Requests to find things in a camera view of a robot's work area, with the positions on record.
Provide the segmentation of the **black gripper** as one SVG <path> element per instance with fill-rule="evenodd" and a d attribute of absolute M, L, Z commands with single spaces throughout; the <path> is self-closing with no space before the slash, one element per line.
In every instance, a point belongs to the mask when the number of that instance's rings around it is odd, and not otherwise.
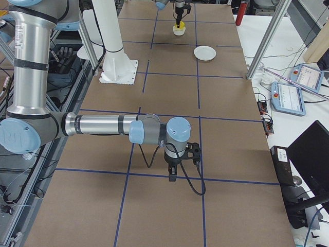
<path fill-rule="evenodd" d="M 164 159 L 168 163 L 169 182 L 175 182 L 177 179 L 177 165 L 180 164 L 181 169 L 185 170 L 182 159 L 180 157 L 172 158 L 167 155 L 164 156 Z"/>
<path fill-rule="evenodd" d="M 182 15 L 184 13 L 184 2 L 175 2 L 175 13 L 177 15 L 175 26 L 176 28 L 180 28 Z"/>

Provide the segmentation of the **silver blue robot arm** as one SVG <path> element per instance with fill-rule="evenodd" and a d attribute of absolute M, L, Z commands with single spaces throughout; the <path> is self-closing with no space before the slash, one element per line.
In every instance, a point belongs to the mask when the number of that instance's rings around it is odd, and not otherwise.
<path fill-rule="evenodd" d="M 189 158 L 191 126 L 182 117 L 161 122 L 154 114 L 80 115 L 46 106 L 50 37 L 53 29 L 78 30 L 93 67 L 98 61 L 85 29 L 78 1 L 10 1 L 15 20 L 13 103 L 1 121 L 1 145 L 16 154 L 30 153 L 55 139 L 75 134 L 127 136 L 134 144 L 164 148 L 169 181 Z"/>
<path fill-rule="evenodd" d="M 174 7 L 174 14 L 176 15 L 175 20 L 176 20 L 176 27 L 179 29 L 183 28 L 183 25 L 181 23 L 182 18 L 183 18 L 183 13 L 184 13 L 184 8 L 186 2 L 183 0 L 176 0 L 176 1 L 170 1 L 170 0 L 156 0 L 155 6 L 158 8 L 158 10 L 163 10 L 169 2 L 173 3 Z"/>

